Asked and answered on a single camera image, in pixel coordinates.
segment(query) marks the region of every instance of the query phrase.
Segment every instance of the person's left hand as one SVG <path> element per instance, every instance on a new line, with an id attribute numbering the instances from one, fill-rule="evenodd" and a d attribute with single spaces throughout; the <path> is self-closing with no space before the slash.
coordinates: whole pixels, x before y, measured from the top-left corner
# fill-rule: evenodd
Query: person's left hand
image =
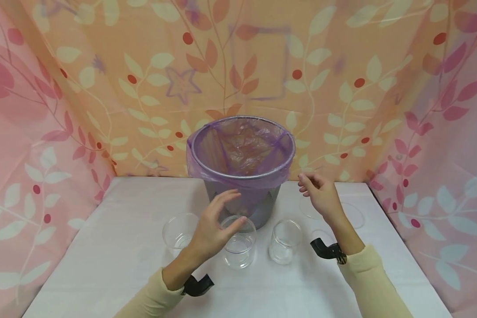
<path id="1" fill-rule="evenodd" d="M 221 228 L 218 222 L 219 213 L 223 210 L 224 204 L 240 197 L 240 195 L 238 190 L 225 191 L 217 195 L 212 202 L 210 202 L 205 211 L 202 212 L 193 238 L 185 248 L 200 264 L 203 264 L 209 258 L 218 254 L 247 220 L 247 218 L 243 216 L 225 229 Z"/>

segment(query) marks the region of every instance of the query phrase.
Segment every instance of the black wrist strap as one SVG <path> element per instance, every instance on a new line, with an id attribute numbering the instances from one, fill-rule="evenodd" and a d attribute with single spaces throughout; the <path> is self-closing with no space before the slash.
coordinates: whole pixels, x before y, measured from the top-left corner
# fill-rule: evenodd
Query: black wrist strap
<path id="1" fill-rule="evenodd" d="M 182 295 L 188 294 L 192 297 L 205 295 L 212 286 L 214 286 L 214 282 L 210 279 L 208 274 L 206 274 L 200 281 L 197 281 L 196 278 L 191 275 L 184 284 Z"/>
<path id="2" fill-rule="evenodd" d="M 336 258 L 339 264 L 346 264 L 346 255 L 341 251 L 341 247 L 339 247 L 337 243 L 327 246 L 323 243 L 321 238 L 316 238 L 311 242 L 311 247 L 316 255 L 321 258 L 325 258 L 326 260 Z"/>

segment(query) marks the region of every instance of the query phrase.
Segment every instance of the cream long sleeve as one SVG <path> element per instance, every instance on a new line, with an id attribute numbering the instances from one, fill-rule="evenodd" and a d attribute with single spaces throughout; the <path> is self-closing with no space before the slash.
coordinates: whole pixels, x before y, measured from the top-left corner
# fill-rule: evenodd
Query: cream long sleeve
<path id="1" fill-rule="evenodd" d="M 355 293 L 363 318 L 412 318 L 383 270 L 382 259 L 368 245 L 360 253 L 339 265 L 348 285 Z M 184 298 L 183 288 L 169 291 L 162 278 L 162 269 L 155 272 L 147 285 L 122 308 L 114 318 L 160 318 Z"/>

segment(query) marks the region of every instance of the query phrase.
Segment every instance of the white table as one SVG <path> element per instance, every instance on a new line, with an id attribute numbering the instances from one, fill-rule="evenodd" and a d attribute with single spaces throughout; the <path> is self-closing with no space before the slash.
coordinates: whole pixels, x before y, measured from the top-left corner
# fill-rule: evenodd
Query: white table
<path id="1" fill-rule="evenodd" d="M 366 244 L 375 245 L 413 316 L 451 318 L 368 187 L 338 183 L 337 189 L 352 224 Z M 308 201 L 296 182 L 283 184 L 272 218 L 257 232 L 252 265 L 232 270 L 216 255 L 194 274 L 200 279 L 208 273 L 216 285 L 202 297 L 186 296 L 168 317 L 359 318 L 336 261 L 318 258 L 309 245 L 316 237 L 327 244 L 334 238 L 323 220 L 303 214 L 311 213 Z M 164 222 L 180 212 L 199 214 L 207 204 L 201 180 L 115 178 L 23 317 L 111 318 L 171 261 L 161 238 Z M 292 264 L 278 265 L 267 246 L 273 226 L 286 217 L 301 225 L 304 242 Z"/>

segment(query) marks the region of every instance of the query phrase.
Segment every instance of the empty glass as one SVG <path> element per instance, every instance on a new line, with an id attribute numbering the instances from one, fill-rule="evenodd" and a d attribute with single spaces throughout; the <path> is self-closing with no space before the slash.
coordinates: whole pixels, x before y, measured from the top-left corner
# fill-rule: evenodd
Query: empty glass
<path id="1" fill-rule="evenodd" d="M 242 215 L 232 215 L 225 218 L 221 223 L 221 227 L 227 228 L 241 217 Z M 256 227 L 253 222 L 248 219 L 224 247 L 224 261 L 226 264 L 234 269 L 248 267 L 254 259 L 255 242 Z"/>
<path id="2" fill-rule="evenodd" d="M 289 264 L 301 242 L 301 227 L 293 220 L 281 220 L 273 227 L 269 256 L 277 264 Z"/>
<path id="3" fill-rule="evenodd" d="M 192 213 L 181 213 L 172 217 L 163 227 L 163 240 L 176 257 L 182 248 L 189 245 L 199 218 Z"/>

